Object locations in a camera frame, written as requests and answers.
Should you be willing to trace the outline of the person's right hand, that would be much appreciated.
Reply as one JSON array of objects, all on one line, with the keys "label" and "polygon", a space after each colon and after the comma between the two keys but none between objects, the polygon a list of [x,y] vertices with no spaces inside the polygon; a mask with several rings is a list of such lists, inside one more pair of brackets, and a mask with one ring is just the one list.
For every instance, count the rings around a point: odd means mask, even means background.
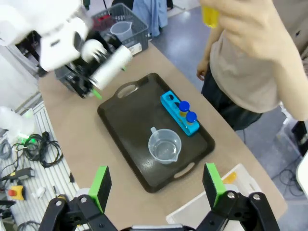
[{"label": "person's right hand", "polygon": [[197,70],[196,70],[196,76],[201,80],[204,81],[205,79],[205,75],[207,73],[208,70],[208,65],[209,65],[209,61],[202,59],[200,61],[200,63],[197,66]]}]

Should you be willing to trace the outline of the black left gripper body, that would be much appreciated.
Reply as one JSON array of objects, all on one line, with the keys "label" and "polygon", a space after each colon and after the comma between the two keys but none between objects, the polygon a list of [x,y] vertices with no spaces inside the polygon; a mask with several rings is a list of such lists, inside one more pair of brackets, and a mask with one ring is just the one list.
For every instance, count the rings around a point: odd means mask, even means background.
[{"label": "black left gripper body", "polygon": [[78,79],[90,78],[99,67],[107,62],[112,54],[114,54],[112,51],[94,51],[82,58],[80,52],[75,52],[72,55],[74,66],[72,79],[77,81]]}]

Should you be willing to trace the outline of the person's left hand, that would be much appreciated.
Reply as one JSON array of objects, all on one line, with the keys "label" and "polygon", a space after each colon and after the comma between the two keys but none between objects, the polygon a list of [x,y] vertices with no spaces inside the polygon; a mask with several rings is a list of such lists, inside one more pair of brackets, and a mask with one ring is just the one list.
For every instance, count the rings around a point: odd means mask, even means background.
[{"label": "person's left hand", "polygon": [[242,1],[238,0],[201,0],[203,22],[210,28],[222,22],[225,26],[228,19],[239,19],[241,16]]}]

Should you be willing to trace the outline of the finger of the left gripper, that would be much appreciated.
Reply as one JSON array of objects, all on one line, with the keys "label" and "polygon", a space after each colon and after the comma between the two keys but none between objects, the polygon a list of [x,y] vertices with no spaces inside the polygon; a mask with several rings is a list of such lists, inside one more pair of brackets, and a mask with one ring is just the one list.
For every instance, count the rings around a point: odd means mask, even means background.
[{"label": "finger of the left gripper", "polygon": [[103,47],[105,49],[105,51],[103,52],[104,65],[107,65],[107,63],[111,61],[111,58],[114,57],[115,52],[122,45],[122,42],[116,35],[112,33],[106,33],[103,36],[103,40]]},{"label": "finger of the left gripper", "polygon": [[91,96],[95,96],[99,100],[102,99],[101,94],[96,90],[89,78],[71,72],[68,74],[68,83],[74,92],[82,99]]}]

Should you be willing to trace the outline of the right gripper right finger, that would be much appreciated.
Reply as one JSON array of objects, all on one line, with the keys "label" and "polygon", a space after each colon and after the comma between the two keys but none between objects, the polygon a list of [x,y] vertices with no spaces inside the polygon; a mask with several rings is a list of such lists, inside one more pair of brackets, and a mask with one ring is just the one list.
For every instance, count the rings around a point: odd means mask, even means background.
[{"label": "right gripper right finger", "polygon": [[229,221],[238,221],[245,231],[278,231],[277,220],[262,192],[248,197],[226,190],[215,164],[206,163],[203,186],[211,210],[198,225],[198,231],[222,231]]}]

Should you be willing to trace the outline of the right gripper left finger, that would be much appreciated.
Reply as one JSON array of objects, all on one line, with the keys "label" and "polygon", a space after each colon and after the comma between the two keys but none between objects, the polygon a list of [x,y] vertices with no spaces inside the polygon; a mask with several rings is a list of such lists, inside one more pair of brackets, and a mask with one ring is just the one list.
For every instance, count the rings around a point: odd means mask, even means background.
[{"label": "right gripper left finger", "polygon": [[112,231],[113,224],[105,214],[111,186],[109,167],[100,166],[88,193],[71,201],[64,194],[50,200],[39,229],[74,231],[86,224],[92,231]]}]

